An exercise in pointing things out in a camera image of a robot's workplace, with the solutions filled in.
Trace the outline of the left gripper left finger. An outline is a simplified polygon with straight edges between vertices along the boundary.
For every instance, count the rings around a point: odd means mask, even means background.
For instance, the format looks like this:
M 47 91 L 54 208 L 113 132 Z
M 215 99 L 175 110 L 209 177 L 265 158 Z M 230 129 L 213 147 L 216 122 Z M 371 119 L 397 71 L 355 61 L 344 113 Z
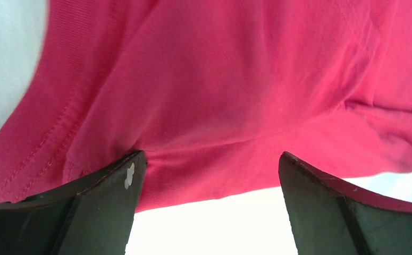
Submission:
M 136 151 L 58 188 L 0 203 L 0 254 L 125 254 L 146 168 Z

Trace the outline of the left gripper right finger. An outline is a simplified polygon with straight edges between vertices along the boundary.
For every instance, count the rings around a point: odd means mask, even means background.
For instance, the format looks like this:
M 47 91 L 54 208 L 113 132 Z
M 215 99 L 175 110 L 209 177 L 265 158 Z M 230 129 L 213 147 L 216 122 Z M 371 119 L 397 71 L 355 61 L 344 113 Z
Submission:
M 412 202 L 323 172 L 289 152 L 279 178 L 299 254 L 412 254 Z

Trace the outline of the crimson red t-shirt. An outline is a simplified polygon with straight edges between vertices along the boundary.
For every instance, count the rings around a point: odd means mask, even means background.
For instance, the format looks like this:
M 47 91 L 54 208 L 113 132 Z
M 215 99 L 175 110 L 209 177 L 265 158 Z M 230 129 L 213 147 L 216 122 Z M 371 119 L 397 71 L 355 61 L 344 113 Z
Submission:
M 138 211 L 276 186 L 285 151 L 412 172 L 412 1 L 50 1 L 0 202 L 137 150 Z

